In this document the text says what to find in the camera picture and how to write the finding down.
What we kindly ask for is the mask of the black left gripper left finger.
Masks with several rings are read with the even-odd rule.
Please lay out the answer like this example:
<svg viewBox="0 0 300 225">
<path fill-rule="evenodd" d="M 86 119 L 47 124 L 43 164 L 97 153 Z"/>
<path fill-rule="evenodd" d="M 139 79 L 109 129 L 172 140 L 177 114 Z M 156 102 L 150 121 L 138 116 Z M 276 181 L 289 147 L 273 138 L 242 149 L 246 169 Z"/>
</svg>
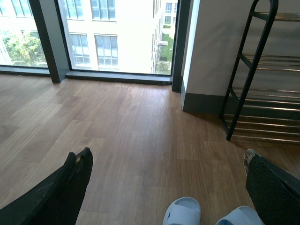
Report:
<svg viewBox="0 0 300 225">
<path fill-rule="evenodd" d="M 74 225 L 93 167 L 89 148 L 70 152 L 62 167 L 0 210 L 2 225 Z"/>
</svg>

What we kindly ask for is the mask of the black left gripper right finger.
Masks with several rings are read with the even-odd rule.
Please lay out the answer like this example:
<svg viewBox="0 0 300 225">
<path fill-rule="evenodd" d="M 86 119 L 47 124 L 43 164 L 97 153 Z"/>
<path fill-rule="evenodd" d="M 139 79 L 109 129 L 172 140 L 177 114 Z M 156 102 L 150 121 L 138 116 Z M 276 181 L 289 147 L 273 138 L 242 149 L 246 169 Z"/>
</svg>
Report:
<svg viewBox="0 0 300 225">
<path fill-rule="evenodd" d="M 246 189 L 266 225 L 300 223 L 300 180 L 253 149 L 244 155 Z"/>
</svg>

